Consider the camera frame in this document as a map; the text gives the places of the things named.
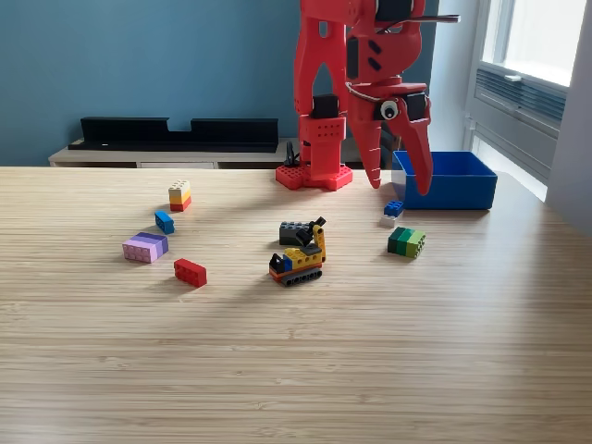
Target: blue wall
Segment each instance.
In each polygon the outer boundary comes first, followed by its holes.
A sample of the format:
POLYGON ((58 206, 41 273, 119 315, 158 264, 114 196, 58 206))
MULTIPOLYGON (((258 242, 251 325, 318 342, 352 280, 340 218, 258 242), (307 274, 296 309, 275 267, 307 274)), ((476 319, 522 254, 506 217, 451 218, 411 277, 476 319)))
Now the blue wall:
MULTIPOLYGON (((0 165, 47 165, 85 116, 279 117, 293 136, 299 17, 298 0, 2 0, 0 165)), ((406 80, 429 81, 434 29, 406 80)))

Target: dark green lego brick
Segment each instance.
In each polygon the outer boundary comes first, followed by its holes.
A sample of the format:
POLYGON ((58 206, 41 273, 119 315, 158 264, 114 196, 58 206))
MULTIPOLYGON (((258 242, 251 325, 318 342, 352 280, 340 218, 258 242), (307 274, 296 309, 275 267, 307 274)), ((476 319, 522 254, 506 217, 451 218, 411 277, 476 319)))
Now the dark green lego brick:
POLYGON ((397 254, 397 239, 405 232, 405 228, 398 227, 393 231, 393 233, 388 238, 388 252, 397 254))
POLYGON ((397 229, 395 229, 392 232, 392 234, 390 235, 388 240, 389 241, 396 241, 401 236, 401 234, 403 234, 405 232, 405 229, 407 229, 407 228, 397 227, 397 229))
POLYGON ((407 241, 415 233, 414 229, 407 228, 403 234, 397 239, 397 254, 401 256, 407 255, 407 241))

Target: blue lego brick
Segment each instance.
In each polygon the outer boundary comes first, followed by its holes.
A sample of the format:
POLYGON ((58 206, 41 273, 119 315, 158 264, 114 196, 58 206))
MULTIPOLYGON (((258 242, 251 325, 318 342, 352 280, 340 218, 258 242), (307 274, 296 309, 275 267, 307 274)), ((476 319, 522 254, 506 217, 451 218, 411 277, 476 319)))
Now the blue lego brick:
POLYGON ((175 221, 164 211, 157 211, 154 213, 156 217, 156 225, 165 234, 173 234, 175 232, 175 221))
POLYGON ((385 206, 385 216, 399 217, 403 212, 403 202, 392 201, 385 206))
POLYGON ((284 272, 288 273, 289 271, 292 271, 292 260, 284 254, 284 272))

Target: pink lego brick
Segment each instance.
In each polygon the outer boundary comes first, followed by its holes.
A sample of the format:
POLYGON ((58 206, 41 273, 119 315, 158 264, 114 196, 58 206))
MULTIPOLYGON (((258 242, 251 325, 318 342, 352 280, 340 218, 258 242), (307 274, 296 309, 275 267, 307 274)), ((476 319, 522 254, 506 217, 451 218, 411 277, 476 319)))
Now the pink lego brick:
POLYGON ((123 256, 131 261, 151 264, 158 259, 156 245, 139 240, 127 240, 123 243, 123 256))

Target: blue box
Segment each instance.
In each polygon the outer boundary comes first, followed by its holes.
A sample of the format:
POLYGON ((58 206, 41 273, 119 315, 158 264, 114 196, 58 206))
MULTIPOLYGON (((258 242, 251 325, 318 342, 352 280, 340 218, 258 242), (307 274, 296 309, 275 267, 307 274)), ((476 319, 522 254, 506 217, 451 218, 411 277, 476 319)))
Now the blue box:
POLYGON ((405 208, 416 210, 488 210, 498 176, 468 151, 434 152, 434 177, 426 196, 417 190, 409 155, 393 155, 392 183, 405 208))

